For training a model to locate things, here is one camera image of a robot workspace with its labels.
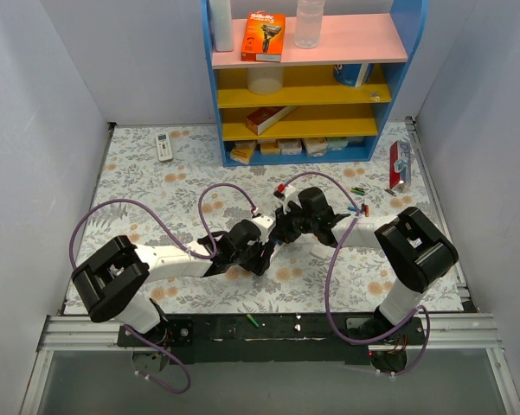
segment blue shelf frame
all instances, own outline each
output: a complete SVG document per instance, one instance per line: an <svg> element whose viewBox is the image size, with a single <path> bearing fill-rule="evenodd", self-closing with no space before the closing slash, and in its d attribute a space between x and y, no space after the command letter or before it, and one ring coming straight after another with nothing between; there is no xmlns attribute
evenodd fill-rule
<svg viewBox="0 0 520 415"><path fill-rule="evenodd" d="M206 63L208 65L209 86L214 104L215 122L217 124L217 136L221 148L221 158L223 166L236 167L242 164L232 161L228 156L233 145L223 141L222 135L222 113L217 105L217 74L212 66L214 53L213 46L213 26L211 24L211 13L209 1L201 0L202 7L202 32L204 39L204 49L206 53ZM373 156L375 147L382 134L382 129L388 121L392 108L400 92L402 83L406 78L408 69L417 52L421 42L425 24L427 21L428 0L394 0L390 10L390 16L395 24L396 31L400 36L402 45L408 54L408 61L403 63L383 63L382 72L388 84L388 89L392 96L389 103L371 104L378 135L376 137L366 137L363 146L349 146L342 151L327 152L322 157L308 157L303 152L297 156L263 156L258 150L254 154L250 165L264 164L296 164L296 163L345 163L345 162L367 162Z"/></svg>

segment shelf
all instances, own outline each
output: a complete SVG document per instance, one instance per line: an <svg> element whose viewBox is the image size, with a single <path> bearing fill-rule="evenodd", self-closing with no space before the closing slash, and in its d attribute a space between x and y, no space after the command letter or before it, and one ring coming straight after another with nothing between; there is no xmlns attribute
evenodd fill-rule
<svg viewBox="0 0 520 415"><path fill-rule="evenodd" d="M253 111L255 108L222 110L223 141L377 135L369 104L301 106L260 136L245 124L246 116Z"/></svg>
<svg viewBox="0 0 520 415"><path fill-rule="evenodd" d="M286 18L285 45L281 62L241 61L246 19L233 20L234 50L216 52L213 69L231 67L333 65L336 63L406 62L408 54L390 14L324 16L321 42L314 49L294 44L296 17Z"/></svg>
<svg viewBox="0 0 520 415"><path fill-rule="evenodd" d="M219 71L220 108L277 105L326 105L390 102L390 91L379 65L373 69L369 83L358 88L335 81L332 66L288 67L283 89L269 95L256 95L247 89L246 69Z"/></svg>
<svg viewBox="0 0 520 415"><path fill-rule="evenodd" d="M230 150L227 153L227 167L244 166L245 164L235 162L229 158ZM349 146L340 151L327 151L321 157L308 157L305 150L296 156L271 155L264 156L259 150L254 152L254 156L249 166L260 166L264 164L301 164L301 163L341 163L341 162L367 162L369 152L363 146Z"/></svg>

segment green object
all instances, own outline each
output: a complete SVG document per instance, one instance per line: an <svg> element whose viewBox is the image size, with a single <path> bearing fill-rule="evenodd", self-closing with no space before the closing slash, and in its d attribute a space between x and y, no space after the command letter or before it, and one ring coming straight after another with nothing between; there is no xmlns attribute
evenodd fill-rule
<svg viewBox="0 0 520 415"><path fill-rule="evenodd" d="M246 314L246 317L248 318L248 320L250 320L250 322L256 326L256 327L259 327L260 325L258 324L258 322L255 321L255 319L252 317L251 314Z"/></svg>

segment yellow shelf board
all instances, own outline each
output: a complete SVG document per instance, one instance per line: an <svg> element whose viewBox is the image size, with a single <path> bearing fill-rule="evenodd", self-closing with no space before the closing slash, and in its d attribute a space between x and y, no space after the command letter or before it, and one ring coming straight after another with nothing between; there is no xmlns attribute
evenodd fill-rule
<svg viewBox="0 0 520 415"><path fill-rule="evenodd" d="M256 108L222 110L223 141L303 137L376 136L377 126L369 104L305 105L256 136L246 127L246 116Z"/></svg>
<svg viewBox="0 0 520 415"><path fill-rule="evenodd" d="M220 69L218 84L217 102L220 108L367 104L391 100L379 65L373 69L369 83L358 88L336 82L332 66L285 67L283 88L270 95L256 95L248 91L246 69Z"/></svg>

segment red and silver box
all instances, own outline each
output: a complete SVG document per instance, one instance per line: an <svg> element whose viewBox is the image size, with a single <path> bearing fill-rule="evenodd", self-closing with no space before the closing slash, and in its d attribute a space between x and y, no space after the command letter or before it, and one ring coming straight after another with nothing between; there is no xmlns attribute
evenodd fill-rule
<svg viewBox="0 0 520 415"><path fill-rule="evenodd" d="M390 188L406 191L412 184L412 152L406 141L396 141L390 147Z"/></svg>

